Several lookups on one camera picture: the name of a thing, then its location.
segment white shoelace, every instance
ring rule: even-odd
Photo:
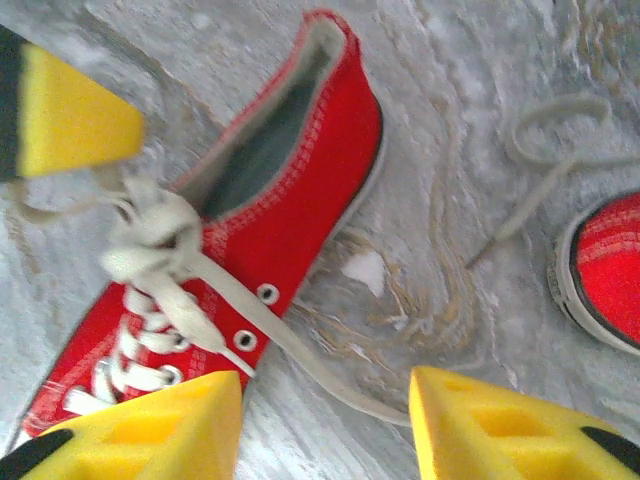
[[[527,150],[520,142],[520,134],[531,125],[559,116],[588,115],[598,121],[598,130],[571,154],[559,162],[556,158],[540,157]],[[527,219],[538,208],[538,205],[549,195],[551,190],[572,170],[577,168],[596,168],[621,166],[640,161],[640,153],[627,155],[594,157],[591,154],[594,146],[602,141],[605,128],[611,123],[613,113],[611,104],[602,97],[593,95],[564,95],[551,99],[536,108],[525,112],[511,124],[507,134],[505,149],[507,155],[515,162],[531,163],[551,169],[542,182],[537,185],[505,220],[485,245],[468,262],[467,268],[473,267],[497,243],[516,233]]]
[[[344,385],[254,293],[204,255],[200,250],[201,220],[186,200],[152,182],[128,180],[126,184],[129,194],[112,193],[106,199],[123,215],[110,238],[113,248],[103,255],[101,263],[113,281],[127,285],[124,305],[143,319],[143,326],[134,335],[126,322],[120,325],[110,358],[94,369],[91,393],[79,388],[71,390],[66,397],[66,410],[91,413],[117,403],[114,390],[125,392],[132,387],[152,392],[182,380],[179,370],[171,365],[154,369],[137,363],[142,347],[169,354],[192,344],[224,355],[252,376],[253,369],[227,348],[220,331],[180,286],[187,279],[200,278],[296,360],[328,393],[381,420],[411,425],[407,414]],[[23,196],[14,196],[16,204],[23,200]],[[23,214],[45,221],[54,215],[33,209]],[[128,359],[124,367],[122,356]]]

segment red canvas shoe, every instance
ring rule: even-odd
[[[307,13],[284,66],[172,192],[129,180],[112,198],[102,264],[115,283],[35,395],[26,432],[213,371],[246,385],[269,339],[343,401],[408,424],[341,385],[280,320],[372,186],[382,140],[358,39],[335,14]]]
[[[587,332],[640,355],[640,192],[599,202],[569,224],[549,286]]]

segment marble floor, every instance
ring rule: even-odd
[[[325,249],[286,316],[326,364],[406,408],[408,375],[435,365],[597,415],[640,439],[640,362],[555,307],[547,252],[594,200],[637,188],[640,165],[572,173],[523,230],[473,270],[465,259],[544,172],[504,153],[510,119],[565,93],[608,98],[594,155],[640,150],[640,8],[633,0],[5,0],[0,23],[138,105],[133,165],[169,181],[192,164],[285,58],[301,12],[336,9],[362,39],[391,128],[371,198]],[[546,154],[589,122],[536,128]],[[32,203],[95,193],[85,173],[38,180]],[[107,281],[111,216],[47,228],[0,199],[0,446]],[[328,397],[277,348],[246,408],[238,479],[417,479],[411,432]]]

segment metal eyelet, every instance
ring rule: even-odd
[[[263,283],[258,287],[257,291],[258,298],[265,305],[273,305],[280,298],[280,292],[275,287],[275,285],[271,285],[270,283]]]
[[[258,346],[258,337],[249,330],[238,330],[233,336],[233,344],[242,352],[253,352]]]
[[[173,365],[163,365],[158,370],[166,373],[169,376],[169,378],[167,378],[164,388],[177,385],[181,383],[183,380],[182,372],[178,370],[178,368],[174,367]]]
[[[175,344],[173,346],[173,351],[176,353],[182,353],[186,350],[189,349],[189,347],[191,346],[191,342],[189,341],[188,338],[183,337],[180,332],[178,332],[176,329],[171,329],[167,332],[167,334],[171,334],[174,335],[176,337],[175,340]]]
[[[96,373],[99,371],[109,370],[110,367],[111,367],[111,359],[109,357],[102,357],[93,366],[93,374],[96,375]]]

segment yellow sponge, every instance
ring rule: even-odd
[[[589,415],[416,367],[409,410],[423,480],[640,480],[640,448]]]
[[[238,374],[215,372],[56,425],[0,460],[0,478],[231,480],[241,428]]]
[[[22,47],[18,174],[45,175],[136,154],[144,120],[133,106],[42,48]]]

